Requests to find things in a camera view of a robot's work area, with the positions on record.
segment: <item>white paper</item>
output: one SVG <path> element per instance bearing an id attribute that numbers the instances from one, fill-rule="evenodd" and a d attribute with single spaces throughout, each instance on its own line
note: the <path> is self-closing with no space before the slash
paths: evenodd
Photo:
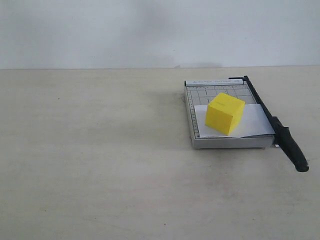
<path id="1" fill-rule="evenodd" d="M 205 125 L 207 107 L 207 105 L 194 106 L 200 138 L 243 138 L 275 133 L 260 104 L 244 105 L 241 121 L 229 136 Z"/>

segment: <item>paper trimmer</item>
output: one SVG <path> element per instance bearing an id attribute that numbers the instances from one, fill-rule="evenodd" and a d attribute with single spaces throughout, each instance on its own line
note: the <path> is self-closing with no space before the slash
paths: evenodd
<path id="1" fill-rule="evenodd" d="M 208 105 L 219 93 L 226 93 L 245 101 L 260 104 L 275 134 L 230 137 L 200 137 L 195 113 L 196 105 Z M 191 144 L 195 149 L 269 148 L 278 145 L 299 172 L 309 170 L 308 162 L 292 138 L 289 128 L 272 116 L 262 102 L 248 76 L 223 80 L 191 80 L 184 82 L 184 97 L 189 122 Z"/>

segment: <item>white wall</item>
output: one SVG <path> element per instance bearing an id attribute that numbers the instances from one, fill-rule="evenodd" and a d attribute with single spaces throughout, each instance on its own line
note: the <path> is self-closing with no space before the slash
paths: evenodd
<path id="1" fill-rule="evenodd" d="M 0 69 L 319 64 L 319 0 L 0 0 Z"/>

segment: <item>white table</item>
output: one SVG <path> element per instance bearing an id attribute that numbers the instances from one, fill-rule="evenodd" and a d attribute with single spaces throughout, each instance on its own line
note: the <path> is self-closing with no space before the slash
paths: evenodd
<path id="1" fill-rule="evenodd" d="M 309 172 L 192 149 L 184 80 L 244 75 Z M 319 239 L 319 66 L 1 70 L 0 110 L 0 239 Z"/>

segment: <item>foam cube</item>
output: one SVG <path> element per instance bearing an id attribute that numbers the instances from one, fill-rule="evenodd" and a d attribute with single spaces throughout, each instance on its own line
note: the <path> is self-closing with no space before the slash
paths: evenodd
<path id="1" fill-rule="evenodd" d="M 207 106 L 205 125 L 228 136 L 240 123 L 244 107 L 243 100 L 219 93 Z"/>

